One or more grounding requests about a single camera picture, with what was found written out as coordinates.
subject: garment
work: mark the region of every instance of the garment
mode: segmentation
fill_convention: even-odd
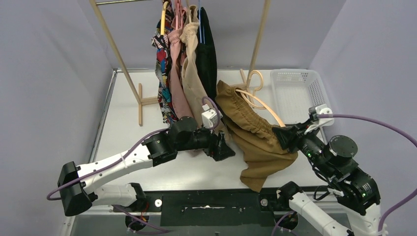
[[[219,81],[216,102],[224,111],[223,120],[233,140],[243,150],[243,159],[248,165],[241,172],[240,181],[259,192],[269,175],[290,166],[298,154],[281,148],[272,131],[273,125],[256,114],[235,89]]]
[[[179,36],[182,34],[182,28],[175,29],[168,35],[170,41],[171,49],[171,59],[172,59],[172,68],[169,74],[169,89],[172,95],[172,105],[175,111],[175,114],[178,118],[183,116],[194,117],[190,105],[185,98],[184,91],[182,90],[179,70],[179,59],[181,52],[181,41]]]
[[[162,118],[164,123],[172,125],[175,121],[178,121],[178,117],[175,114],[174,107],[172,105],[172,97],[170,92],[170,84],[168,74],[171,70],[172,61],[170,56],[170,45],[168,35],[172,30],[172,20],[174,18],[174,11],[172,10],[171,3],[167,6],[165,14],[165,29],[164,35],[161,35],[161,21],[157,25],[157,30],[152,38],[152,46],[157,48],[156,51],[156,66],[155,74],[159,79],[158,88],[158,103],[161,108]]]
[[[197,121],[198,125],[202,125],[203,121],[201,113],[204,111],[202,107],[202,98],[207,96],[207,94],[201,84],[200,78],[198,77],[197,66],[195,64],[195,49],[198,44],[196,35],[198,25],[197,6],[192,5],[188,10],[187,21],[185,22],[182,35],[180,36],[181,41],[186,45],[187,54],[187,58],[184,60],[184,64],[182,66],[181,76],[184,94],[187,98],[188,104],[190,105],[194,119]],[[220,122],[220,124],[215,128],[216,132],[219,130],[222,130],[225,133],[225,139],[228,142],[230,137],[223,122]]]
[[[209,18],[204,7],[200,8],[199,17],[201,25],[197,32],[199,40],[196,49],[197,71],[207,96],[214,101],[217,84],[216,49],[210,30]]]

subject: white wall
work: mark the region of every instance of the white wall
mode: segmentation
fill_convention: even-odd
[[[88,161],[112,70],[76,1],[0,1],[0,229],[59,235],[62,165]]]
[[[272,0],[257,69],[307,68],[346,0]],[[78,0],[114,68],[119,64],[87,0]],[[263,0],[201,0],[216,46],[219,68],[248,68],[261,21]],[[155,68],[150,45],[161,18],[162,1],[100,7],[120,53],[130,68]]]
[[[416,12],[415,0],[347,0],[310,66],[335,113],[377,118],[417,137]],[[357,142],[356,160],[376,179],[384,212],[417,187],[417,150],[408,140],[345,119],[328,133]],[[390,234],[415,235],[416,211],[414,199],[389,216]]]

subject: wooden rack leg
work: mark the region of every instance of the wooden rack leg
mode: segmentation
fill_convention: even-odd
[[[142,100],[142,84],[138,85],[138,95]],[[143,125],[143,111],[142,111],[142,102],[139,103],[139,126]]]

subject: white plastic basket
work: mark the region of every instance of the white plastic basket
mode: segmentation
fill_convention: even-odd
[[[272,70],[270,78],[275,111],[286,124],[306,121],[312,106],[326,103],[330,107],[322,79],[314,70]]]

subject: brown pants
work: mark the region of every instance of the brown pants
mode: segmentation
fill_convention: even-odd
[[[216,102],[225,113],[225,125],[243,150],[248,165],[240,174],[240,181],[259,192],[269,175],[290,166],[298,154],[281,148],[272,132],[273,126],[256,114],[235,89],[219,81]]]

